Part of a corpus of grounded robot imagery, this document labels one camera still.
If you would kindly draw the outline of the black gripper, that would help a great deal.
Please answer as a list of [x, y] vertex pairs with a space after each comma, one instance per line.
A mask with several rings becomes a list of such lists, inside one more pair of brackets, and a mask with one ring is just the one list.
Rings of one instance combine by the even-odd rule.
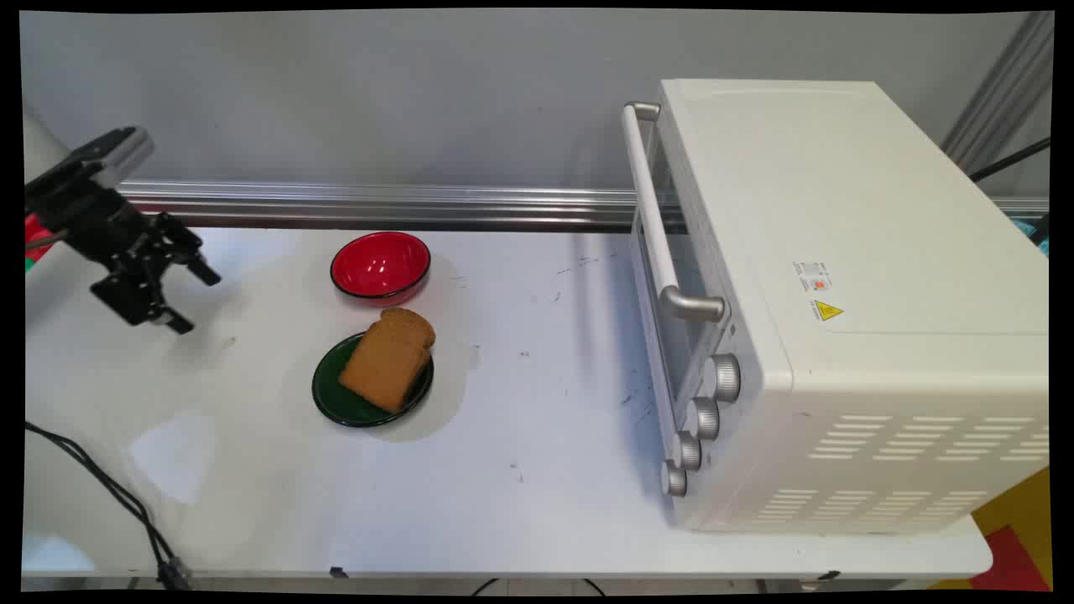
[[59, 164], [24, 185], [27, 256], [35, 262], [45, 251], [64, 243], [108, 275], [91, 292], [128, 325], [168, 326], [177, 334], [195, 325], [174, 310], [161, 281], [178, 263], [206, 286], [222, 281], [202, 255], [202, 238], [166, 211], [154, 217], [164, 249], [154, 247], [157, 233], [150, 220], [114, 188], [95, 177], [102, 164]]

